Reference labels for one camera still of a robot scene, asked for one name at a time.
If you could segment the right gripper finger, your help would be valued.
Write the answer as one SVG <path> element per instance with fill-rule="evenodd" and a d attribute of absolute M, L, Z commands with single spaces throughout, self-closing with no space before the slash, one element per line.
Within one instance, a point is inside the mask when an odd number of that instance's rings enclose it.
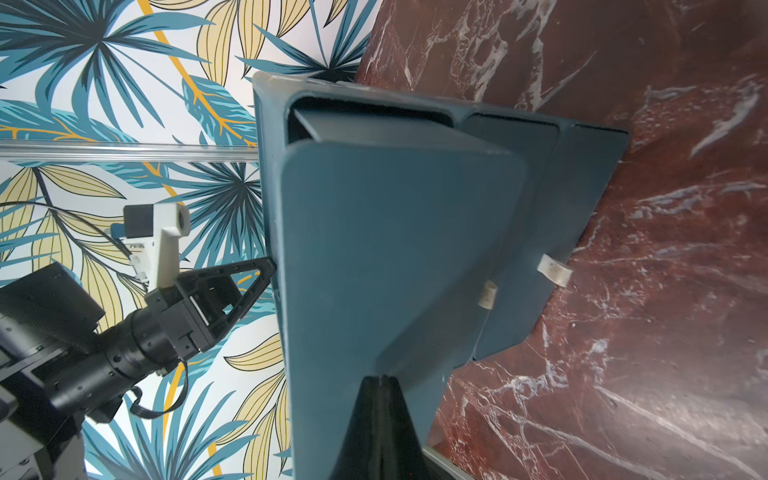
<path fill-rule="evenodd" d="M 332 479 L 436 479 L 398 380 L 362 379 Z"/>

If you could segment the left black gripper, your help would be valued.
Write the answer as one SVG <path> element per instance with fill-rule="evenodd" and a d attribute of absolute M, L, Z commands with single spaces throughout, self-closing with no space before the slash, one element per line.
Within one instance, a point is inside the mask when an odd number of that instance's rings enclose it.
<path fill-rule="evenodd" d="M 276 270 L 261 257 L 181 273 L 103 334 L 97 379 L 136 384 L 210 349 L 251 310 Z"/>

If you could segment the teal top drawer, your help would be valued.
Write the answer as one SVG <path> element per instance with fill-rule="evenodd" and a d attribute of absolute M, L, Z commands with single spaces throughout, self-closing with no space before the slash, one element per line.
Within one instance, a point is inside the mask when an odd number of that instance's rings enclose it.
<path fill-rule="evenodd" d="M 293 473 L 325 479 L 361 381 L 395 377 L 425 440 L 467 360 L 524 166 L 426 120 L 298 108 L 278 176 Z"/>

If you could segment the teal drawer cabinet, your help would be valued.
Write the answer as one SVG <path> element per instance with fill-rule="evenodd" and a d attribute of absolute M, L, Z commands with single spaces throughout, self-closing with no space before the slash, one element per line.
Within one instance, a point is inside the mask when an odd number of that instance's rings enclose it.
<path fill-rule="evenodd" d="M 630 134 L 252 78 L 297 479 L 417 479 L 459 367 L 523 342 Z"/>

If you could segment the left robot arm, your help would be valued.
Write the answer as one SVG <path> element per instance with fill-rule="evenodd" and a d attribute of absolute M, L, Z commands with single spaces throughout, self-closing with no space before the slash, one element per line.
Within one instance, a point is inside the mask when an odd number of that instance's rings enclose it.
<path fill-rule="evenodd" d="M 82 479 L 86 419 L 111 421 L 127 392 L 217 345 L 266 291 L 268 257 L 192 270 L 106 329 L 59 263 L 1 290 L 1 475 Z"/>

